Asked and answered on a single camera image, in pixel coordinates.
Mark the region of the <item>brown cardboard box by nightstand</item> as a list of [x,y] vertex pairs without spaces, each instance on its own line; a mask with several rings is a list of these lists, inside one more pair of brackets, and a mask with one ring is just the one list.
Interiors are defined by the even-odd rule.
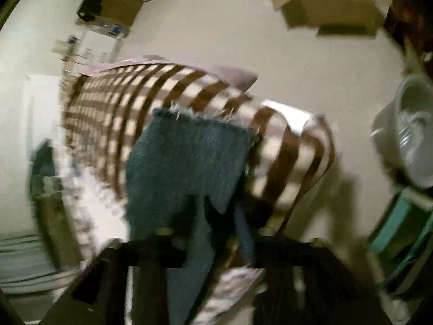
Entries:
[[126,38],[142,4],[142,0],[82,0],[76,25],[109,37]]

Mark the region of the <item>floral bed blanket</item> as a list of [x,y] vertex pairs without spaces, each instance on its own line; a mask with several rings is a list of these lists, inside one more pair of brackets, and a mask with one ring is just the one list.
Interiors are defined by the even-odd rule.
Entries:
[[[61,134],[54,139],[54,164],[63,185],[63,203],[72,217],[84,262],[88,264],[113,238],[128,240],[129,225],[123,204],[89,168],[75,161]],[[260,268],[224,265],[213,279],[192,323],[217,324],[259,284],[263,276],[264,270]]]

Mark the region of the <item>brown checkered bed sheet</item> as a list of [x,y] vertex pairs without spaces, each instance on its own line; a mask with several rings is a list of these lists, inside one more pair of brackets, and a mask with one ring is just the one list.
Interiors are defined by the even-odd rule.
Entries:
[[126,162],[155,115],[184,126],[226,126],[255,136],[246,191],[269,204],[264,227],[272,230],[284,226],[335,161],[334,136],[322,116],[313,116],[296,132],[280,110],[189,65],[142,60],[66,72],[60,103],[72,157],[120,202],[127,200]]

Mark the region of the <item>open cardboard box on floor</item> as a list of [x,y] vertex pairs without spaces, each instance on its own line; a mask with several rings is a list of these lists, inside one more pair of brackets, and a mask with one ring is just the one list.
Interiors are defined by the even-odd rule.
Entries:
[[390,0],[271,0],[289,29],[373,37],[385,23]]

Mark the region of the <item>striped curtain near corner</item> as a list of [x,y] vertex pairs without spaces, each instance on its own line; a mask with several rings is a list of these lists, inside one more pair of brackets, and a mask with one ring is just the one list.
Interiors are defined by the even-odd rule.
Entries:
[[1,236],[1,290],[32,294],[68,286],[79,266],[57,269],[38,235]]

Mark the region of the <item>grey plastic basin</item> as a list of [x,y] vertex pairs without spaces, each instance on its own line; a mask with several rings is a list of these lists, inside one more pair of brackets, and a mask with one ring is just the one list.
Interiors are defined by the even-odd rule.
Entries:
[[410,74],[374,118],[371,138],[386,167],[404,172],[412,185],[432,187],[432,80]]

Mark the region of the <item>teal metal rack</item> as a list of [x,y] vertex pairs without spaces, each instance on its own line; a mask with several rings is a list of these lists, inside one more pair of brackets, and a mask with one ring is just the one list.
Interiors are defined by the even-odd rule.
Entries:
[[432,198],[400,188],[368,238],[367,252],[383,274],[380,287],[404,300],[432,292]]

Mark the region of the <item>dark blue jeans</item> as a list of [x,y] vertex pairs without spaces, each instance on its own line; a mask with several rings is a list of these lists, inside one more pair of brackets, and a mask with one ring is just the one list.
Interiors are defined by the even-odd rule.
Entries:
[[[229,120],[155,109],[126,164],[130,239],[172,236],[186,242],[186,262],[167,269],[169,324],[187,324],[203,300],[233,232],[231,210],[256,135]],[[134,272],[131,318],[144,319]]]

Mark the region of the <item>dark green plush blanket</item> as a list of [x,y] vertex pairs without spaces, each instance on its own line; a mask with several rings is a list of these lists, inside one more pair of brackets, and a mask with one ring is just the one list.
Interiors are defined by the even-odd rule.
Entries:
[[38,232],[54,268],[60,270],[65,267],[60,238],[65,223],[65,208],[50,139],[42,140],[32,153],[28,185]]

